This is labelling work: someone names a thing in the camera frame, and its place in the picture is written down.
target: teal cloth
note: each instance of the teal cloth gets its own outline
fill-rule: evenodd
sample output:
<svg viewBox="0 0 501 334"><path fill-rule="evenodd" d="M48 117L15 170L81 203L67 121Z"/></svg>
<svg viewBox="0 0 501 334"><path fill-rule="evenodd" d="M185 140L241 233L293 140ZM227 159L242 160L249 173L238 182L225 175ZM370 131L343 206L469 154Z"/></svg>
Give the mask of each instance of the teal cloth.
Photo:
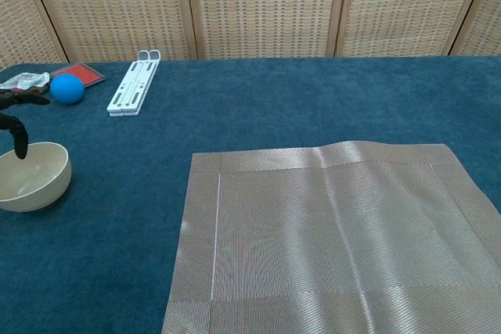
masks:
<svg viewBox="0 0 501 334"><path fill-rule="evenodd" d="M77 105L6 111L74 174L44 210L0 210L3 334L159 333L195 152L445 143L501 208L501 57L163 61L141 113L108 117L128 64L90 64L106 81Z"/></svg>

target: silver placemat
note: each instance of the silver placemat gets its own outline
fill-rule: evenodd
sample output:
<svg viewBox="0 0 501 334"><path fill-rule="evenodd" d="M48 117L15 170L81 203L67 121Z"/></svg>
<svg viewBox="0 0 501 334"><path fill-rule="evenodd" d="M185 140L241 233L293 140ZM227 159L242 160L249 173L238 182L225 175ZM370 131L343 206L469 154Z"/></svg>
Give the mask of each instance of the silver placemat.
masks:
<svg viewBox="0 0 501 334"><path fill-rule="evenodd" d="M445 145L194 154L163 333L501 332L500 265Z"/></svg>

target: bowl rim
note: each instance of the bowl rim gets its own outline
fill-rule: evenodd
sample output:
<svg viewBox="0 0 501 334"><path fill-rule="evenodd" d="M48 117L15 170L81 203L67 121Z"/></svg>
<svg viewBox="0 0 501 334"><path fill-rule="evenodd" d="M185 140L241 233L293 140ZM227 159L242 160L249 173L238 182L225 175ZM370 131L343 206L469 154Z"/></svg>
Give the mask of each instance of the bowl rim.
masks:
<svg viewBox="0 0 501 334"><path fill-rule="evenodd" d="M52 145L56 145L59 148L61 148L64 151L64 156L66 157L65 160L64 160L63 167L57 172L56 176L54 176L52 179L50 179L49 181L47 181L44 185L36 188L34 191L31 191L29 193L24 193L22 196L13 197L12 199L0 199L0 203L8 203L8 202L16 201L18 199L22 199L24 197L31 196L31 195L33 195L36 192L39 192L40 190L42 190L43 188L45 188L47 185L49 185L53 181L55 181L61 175L61 173L67 168L68 162L70 161L70 156L69 156L69 153L68 153L67 149L64 146L62 146L61 144L58 144L57 142L50 142L50 141L33 142L31 144L28 144L28 152L30 150L30 145L40 145L40 144L52 144ZM14 149L10 150L7 153L2 154L0 156L0 159L3 158L4 156L7 156L7 155L9 155L11 153L14 153L14 152L15 152Z"/></svg>

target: table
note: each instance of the table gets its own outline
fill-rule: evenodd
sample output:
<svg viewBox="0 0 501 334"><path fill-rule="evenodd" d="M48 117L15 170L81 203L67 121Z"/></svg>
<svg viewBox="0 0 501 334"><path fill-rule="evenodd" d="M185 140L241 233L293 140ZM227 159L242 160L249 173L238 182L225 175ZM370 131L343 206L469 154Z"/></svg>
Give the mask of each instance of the table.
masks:
<svg viewBox="0 0 501 334"><path fill-rule="evenodd" d="M501 209L501 57L163 61L141 113L114 118L129 63L89 65L106 81L82 103L6 111L31 142L66 146L74 174L44 210L0 210L4 334L159 333L192 153L445 143Z"/></svg>

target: blue tabletop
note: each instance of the blue tabletop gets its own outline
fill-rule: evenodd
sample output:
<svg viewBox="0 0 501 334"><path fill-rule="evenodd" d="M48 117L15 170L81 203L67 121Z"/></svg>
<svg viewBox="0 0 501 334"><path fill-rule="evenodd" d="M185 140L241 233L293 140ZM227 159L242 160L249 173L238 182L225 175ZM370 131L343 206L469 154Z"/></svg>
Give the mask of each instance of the blue tabletop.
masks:
<svg viewBox="0 0 501 334"><path fill-rule="evenodd" d="M89 65L106 81L83 102L5 112L64 145L74 173L50 207L0 210L1 333L159 333L192 153L445 143L501 208L501 57L164 61L141 113L114 118L129 63Z"/></svg>

